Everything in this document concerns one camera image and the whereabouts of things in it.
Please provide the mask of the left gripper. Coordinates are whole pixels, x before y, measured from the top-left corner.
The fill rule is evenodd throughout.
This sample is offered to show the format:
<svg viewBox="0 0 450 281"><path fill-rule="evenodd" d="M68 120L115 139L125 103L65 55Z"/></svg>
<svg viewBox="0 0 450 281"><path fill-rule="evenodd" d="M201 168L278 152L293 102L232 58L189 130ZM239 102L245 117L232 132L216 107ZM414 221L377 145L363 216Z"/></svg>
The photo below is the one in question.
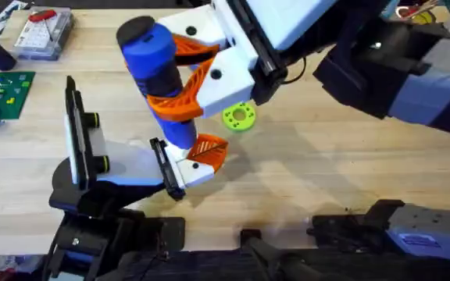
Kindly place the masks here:
<svg viewBox="0 0 450 281"><path fill-rule="evenodd" d="M66 137L68 157L52 175L52 208L72 215L105 217L136 201L151 197L169 187L155 150L145 146L106 140L102 130L90 137L91 146L82 151L78 136ZM202 184L215 175L215 169L202 162L224 162L228 142L200 133L189 149L173 144L166 151L175 158L175 177L180 189Z"/></svg>

